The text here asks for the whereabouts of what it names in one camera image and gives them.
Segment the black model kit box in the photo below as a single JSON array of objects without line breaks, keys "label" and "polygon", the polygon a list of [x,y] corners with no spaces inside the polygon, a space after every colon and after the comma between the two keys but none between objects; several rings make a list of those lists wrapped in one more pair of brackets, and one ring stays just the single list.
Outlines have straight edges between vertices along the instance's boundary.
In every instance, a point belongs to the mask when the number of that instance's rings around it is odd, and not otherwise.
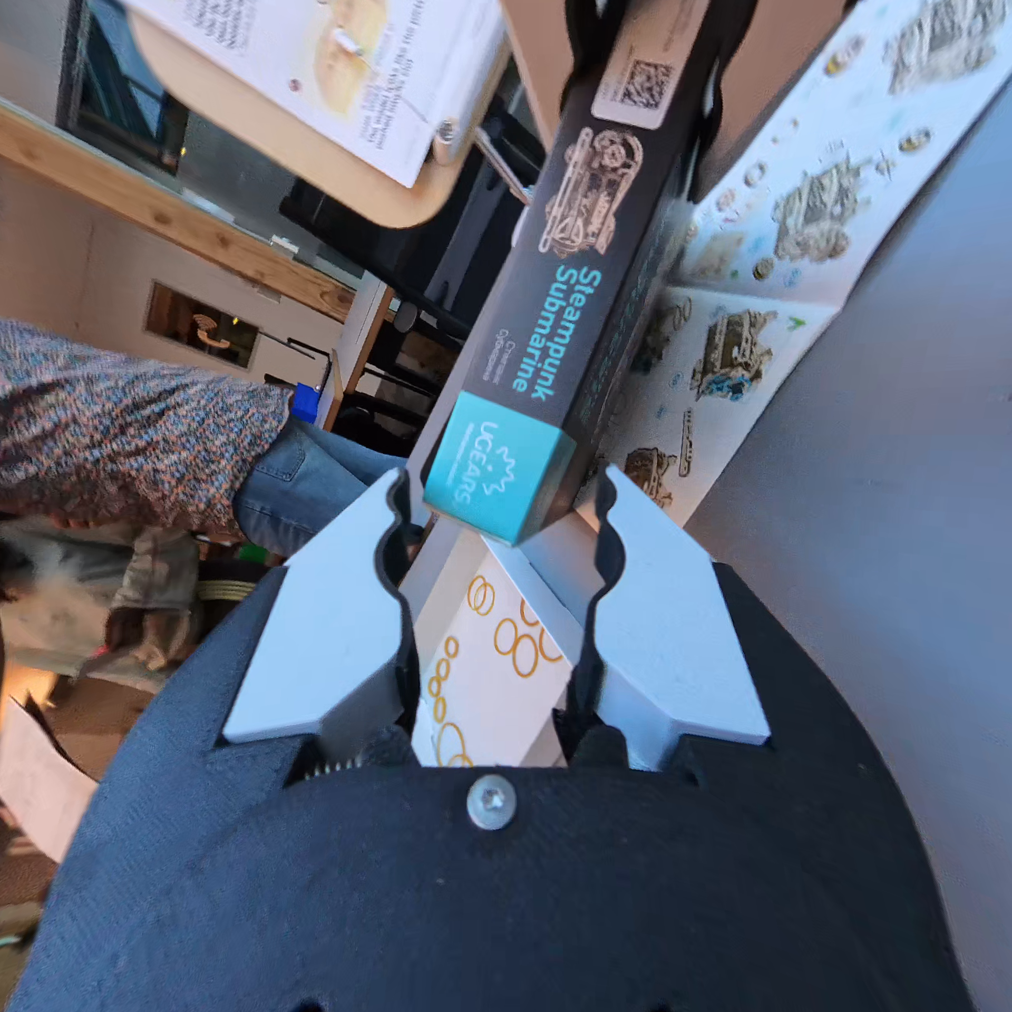
[{"label": "black model kit box", "polygon": [[694,215],[756,2],[568,2],[579,58],[424,502],[515,547],[570,511]]}]

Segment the wooden post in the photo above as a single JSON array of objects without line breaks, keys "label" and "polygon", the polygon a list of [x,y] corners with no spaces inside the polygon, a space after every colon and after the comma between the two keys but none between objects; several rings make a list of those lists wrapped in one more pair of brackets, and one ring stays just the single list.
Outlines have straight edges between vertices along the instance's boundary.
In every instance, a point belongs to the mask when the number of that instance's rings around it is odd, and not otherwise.
[{"label": "wooden post", "polygon": [[339,323],[353,291],[330,275],[288,258],[284,251],[233,223],[197,208],[92,145],[1,100],[1,157],[37,180],[107,210],[252,284]]}]

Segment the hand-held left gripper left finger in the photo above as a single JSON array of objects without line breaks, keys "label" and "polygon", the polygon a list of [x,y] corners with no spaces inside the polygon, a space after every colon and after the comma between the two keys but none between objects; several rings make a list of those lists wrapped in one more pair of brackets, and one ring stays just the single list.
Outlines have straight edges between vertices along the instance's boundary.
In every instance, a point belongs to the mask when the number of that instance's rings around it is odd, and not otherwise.
[{"label": "hand-held left gripper left finger", "polygon": [[409,475],[393,468],[288,560],[223,740],[312,736],[345,762],[387,727],[411,738],[420,668],[401,591],[410,515]]}]

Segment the wooden document easel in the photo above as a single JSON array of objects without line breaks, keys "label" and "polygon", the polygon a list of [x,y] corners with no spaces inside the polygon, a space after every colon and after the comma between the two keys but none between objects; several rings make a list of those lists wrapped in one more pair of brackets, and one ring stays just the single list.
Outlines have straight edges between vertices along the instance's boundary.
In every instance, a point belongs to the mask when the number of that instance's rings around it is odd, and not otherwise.
[{"label": "wooden document easel", "polygon": [[444,206],[462,173],[473,149],[474,130],[495,89],[492,82],[486,83],[463,128],[455,157],[444,164],[437,160],[424,163],[415,184],[407,188],[143,14],[129,10],[128,22],[135,45],[154,75],[188,109],[348,209],[390,229],[419,225]]}]

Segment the open illustrated assembly booklet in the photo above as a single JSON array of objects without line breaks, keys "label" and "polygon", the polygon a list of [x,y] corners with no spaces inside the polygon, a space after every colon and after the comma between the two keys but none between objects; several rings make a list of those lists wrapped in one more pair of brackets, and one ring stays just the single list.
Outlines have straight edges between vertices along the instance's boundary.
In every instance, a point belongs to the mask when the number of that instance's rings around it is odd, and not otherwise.
[{"label": "open illustrated assembly booklet", "polygon": [[683,526],[1010,77],[1008,1],[857,2],[702,199],[596,465]]}]

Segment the white tray with yellow rings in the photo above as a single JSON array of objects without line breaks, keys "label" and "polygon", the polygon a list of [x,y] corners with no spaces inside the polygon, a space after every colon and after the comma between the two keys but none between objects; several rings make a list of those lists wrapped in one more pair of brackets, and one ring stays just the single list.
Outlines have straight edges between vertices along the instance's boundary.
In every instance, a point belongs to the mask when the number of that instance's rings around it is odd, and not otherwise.
[{"label": "white tray with yellow rings", "polygon": [[563,764],[553,711],[571,665],[533,608],[487,556],[422,674],[413,744],[430,767]]}]

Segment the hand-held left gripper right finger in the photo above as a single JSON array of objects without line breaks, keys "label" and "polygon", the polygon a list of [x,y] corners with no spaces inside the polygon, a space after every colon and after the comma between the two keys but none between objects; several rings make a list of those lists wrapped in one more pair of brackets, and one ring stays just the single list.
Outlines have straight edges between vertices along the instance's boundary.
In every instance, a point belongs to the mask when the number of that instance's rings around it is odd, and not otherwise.
[{"label": "hand-held left gripper right finger", "polygon": [[659,771],[681,739],[764,746],[770,727],[711,556],[616,465],[597,479],[596,582],[565,705],[563,755],[601,727],[634,768]]}]

